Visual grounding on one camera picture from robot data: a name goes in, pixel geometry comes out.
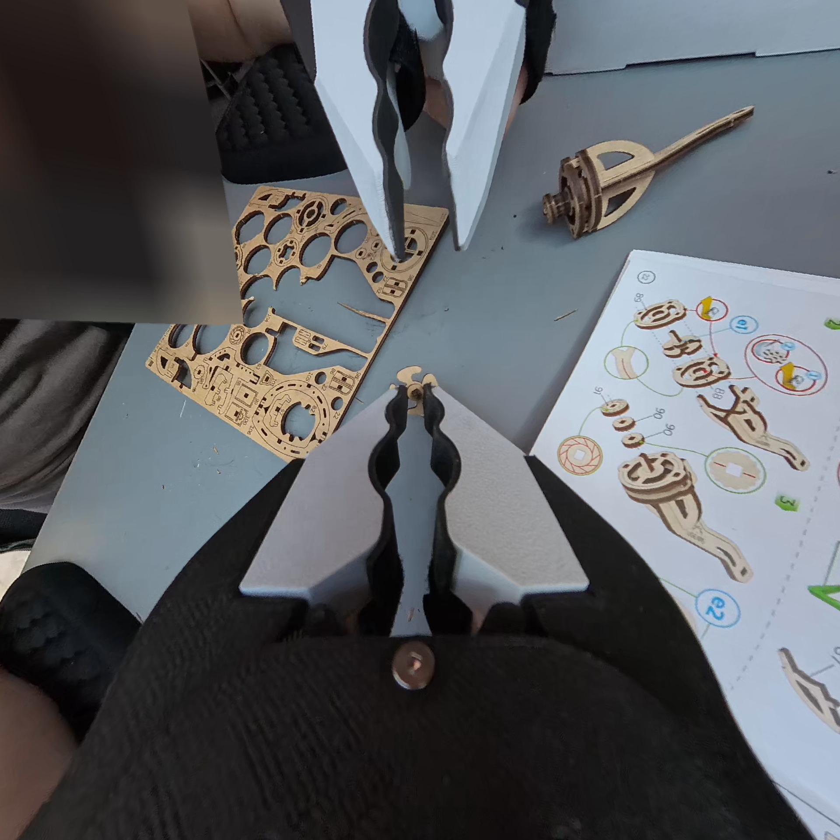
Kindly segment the person's grey clothing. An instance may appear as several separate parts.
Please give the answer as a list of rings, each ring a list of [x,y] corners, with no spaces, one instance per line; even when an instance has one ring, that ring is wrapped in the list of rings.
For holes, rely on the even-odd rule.
[[[2,545],[37,536],[132,329],[1,321]]]

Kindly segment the person's right forearm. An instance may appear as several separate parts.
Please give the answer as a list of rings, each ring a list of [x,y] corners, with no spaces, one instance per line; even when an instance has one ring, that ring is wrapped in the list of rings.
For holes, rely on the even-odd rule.
[[[1,838],[15,839],[55,790],[77,750],[56,704],[1,670]]]

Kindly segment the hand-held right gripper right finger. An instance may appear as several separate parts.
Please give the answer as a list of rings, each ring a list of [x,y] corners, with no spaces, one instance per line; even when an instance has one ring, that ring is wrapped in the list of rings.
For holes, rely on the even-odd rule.
[[[589,579],[516,445],[441,387],[423,389],[437,500],[428,593],[432,634],[469,634],[498,604],[583,592]]]

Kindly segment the white instruction booklet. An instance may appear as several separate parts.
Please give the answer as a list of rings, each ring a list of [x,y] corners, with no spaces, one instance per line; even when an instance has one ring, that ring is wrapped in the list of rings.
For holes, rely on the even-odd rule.
[[[533,448],[646,560],[838,838],[838,280],[635,250]]]

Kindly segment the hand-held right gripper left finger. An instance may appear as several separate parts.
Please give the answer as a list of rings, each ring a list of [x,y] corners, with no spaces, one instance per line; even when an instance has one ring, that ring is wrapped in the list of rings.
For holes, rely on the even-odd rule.
[[[401,385],[303,461],[239,589],[356,613],[361,633],[389,636],[403,593],[391,499],[406,428]]]

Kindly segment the person's left forearm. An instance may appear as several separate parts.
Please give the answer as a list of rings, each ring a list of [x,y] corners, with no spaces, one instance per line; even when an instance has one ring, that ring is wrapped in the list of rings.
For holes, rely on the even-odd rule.
[[[245,62],[294,42],[279,1],[186,1],[198,55]]]

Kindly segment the laser-cut wooden parts sheet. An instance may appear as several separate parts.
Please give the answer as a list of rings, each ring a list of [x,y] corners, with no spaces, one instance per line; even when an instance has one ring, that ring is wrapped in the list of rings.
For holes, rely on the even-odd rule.
[[[352,406],[447,222],[443,207],[405,205],[398,260],[360,198],[258,187],[233,231],[240,322],[207,351],[204,325],[172,324],[146,368],[280,459],[303,459]]]

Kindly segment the small wooden model part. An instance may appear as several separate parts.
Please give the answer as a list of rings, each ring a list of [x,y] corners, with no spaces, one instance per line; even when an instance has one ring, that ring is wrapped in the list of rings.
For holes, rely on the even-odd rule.
[[[406,388],[408,398],[408,415],[410,416],[424,416],[424,387],[426,385],[437,386],[436,377],[431,373],[426,373],[423,377],[419,375],[422,373],[422,368],[419,365],[407,366],[396,373],[396,379]]]

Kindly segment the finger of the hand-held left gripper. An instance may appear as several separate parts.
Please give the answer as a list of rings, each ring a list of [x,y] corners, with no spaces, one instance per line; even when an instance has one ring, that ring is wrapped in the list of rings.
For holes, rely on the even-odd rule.
[[[522,68],[527,2],[434,2],[442,33],[432,67],[448,106],[442,162],[455,247],[466,249],[483,213]]]
[[[390,61],[396,1],[312,1],[315,87],[360,199],[384,245],[406,257],[411,163]]]

